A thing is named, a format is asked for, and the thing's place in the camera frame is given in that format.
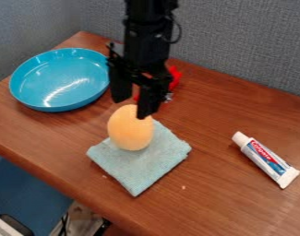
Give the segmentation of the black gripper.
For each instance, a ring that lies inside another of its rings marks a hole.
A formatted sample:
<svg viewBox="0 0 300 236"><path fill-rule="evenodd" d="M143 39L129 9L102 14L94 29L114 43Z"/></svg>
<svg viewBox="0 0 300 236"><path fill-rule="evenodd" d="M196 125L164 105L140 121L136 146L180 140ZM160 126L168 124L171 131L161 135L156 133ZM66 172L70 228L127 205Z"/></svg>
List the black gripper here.
<svg viewBox="0 0 300 236"><path fill-rule="evenodd" d="M110 42L109 78L114 103L133 96L133 84L141 87L137 101L137 118L145 119L159 112L165 93L169 91L172 75L167 59L172 44L172 21L133 22L125 24L124 44ZM153 79L143 76L149 73Z"/></svg>

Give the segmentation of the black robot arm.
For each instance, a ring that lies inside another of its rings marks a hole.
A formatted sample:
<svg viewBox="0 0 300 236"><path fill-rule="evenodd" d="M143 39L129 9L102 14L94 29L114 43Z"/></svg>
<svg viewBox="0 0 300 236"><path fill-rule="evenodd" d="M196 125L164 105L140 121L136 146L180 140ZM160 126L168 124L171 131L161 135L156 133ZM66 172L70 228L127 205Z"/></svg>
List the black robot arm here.
<svg viewBox="0 0 300 236"><path fill-rule="evenodd" d="M136 117L143 120L171 100L175 78L167 68L171 45L183 37L173 11L179 0L125 0L124 44L108 44L110 91L114 103L133 96L139 85Z"/></svg>

